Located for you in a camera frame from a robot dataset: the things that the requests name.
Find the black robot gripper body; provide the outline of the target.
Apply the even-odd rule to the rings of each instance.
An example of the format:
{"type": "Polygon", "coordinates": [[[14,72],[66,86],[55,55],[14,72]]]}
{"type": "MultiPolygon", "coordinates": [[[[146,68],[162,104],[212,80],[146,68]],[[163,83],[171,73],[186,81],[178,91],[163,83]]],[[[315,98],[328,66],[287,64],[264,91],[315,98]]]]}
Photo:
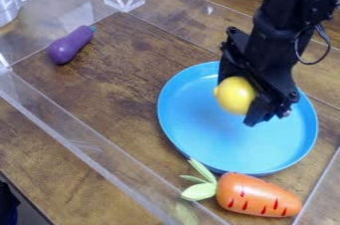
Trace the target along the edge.
{"type": "Polygon", "coordinates": [[[292,78],[298,54],[303,53],[314,34],[302,17],[291,12],[255,12],[252,30],[244,33],[235,26],[226,29],[222,54],[228,53],[242,67],[242,75],[258,92],[300,100],[292,78]]]}

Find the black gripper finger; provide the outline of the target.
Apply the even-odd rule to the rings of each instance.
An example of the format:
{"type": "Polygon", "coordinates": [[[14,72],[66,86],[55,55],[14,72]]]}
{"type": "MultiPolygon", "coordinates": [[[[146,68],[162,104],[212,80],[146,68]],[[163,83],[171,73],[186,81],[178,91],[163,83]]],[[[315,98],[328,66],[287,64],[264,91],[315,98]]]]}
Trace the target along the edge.
{"type": "Polygon", "coordinates": [[[219,61],[218,82],[222,83],[230,77],[242,75],[242,67],[235,63],[228,53],[222,55],[219,61]]]}
{"type": "Polygon", "coordinates": [[[274,93],[259,92],[251,102],[243,123],[255,127],[259,123],[270,121],[275,116],[284,118],[291,114],[292,101],[274,93]]]}

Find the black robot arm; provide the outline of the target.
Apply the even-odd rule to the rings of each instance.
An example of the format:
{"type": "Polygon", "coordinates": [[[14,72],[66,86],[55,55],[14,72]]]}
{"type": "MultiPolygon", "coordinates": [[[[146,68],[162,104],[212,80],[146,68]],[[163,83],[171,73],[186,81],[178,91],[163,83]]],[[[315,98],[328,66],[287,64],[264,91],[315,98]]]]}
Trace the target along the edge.
{"type": "Polygon", "coordinates": [[[256,96],[246,110],[244,124],[254,126],[291,113],[300,100],[292,78],[314,35],[327,38],[322,22],[332,18],[338,0],[263,0],[250,33],[226,30],[218,78],[243,77],[256,96]]]}

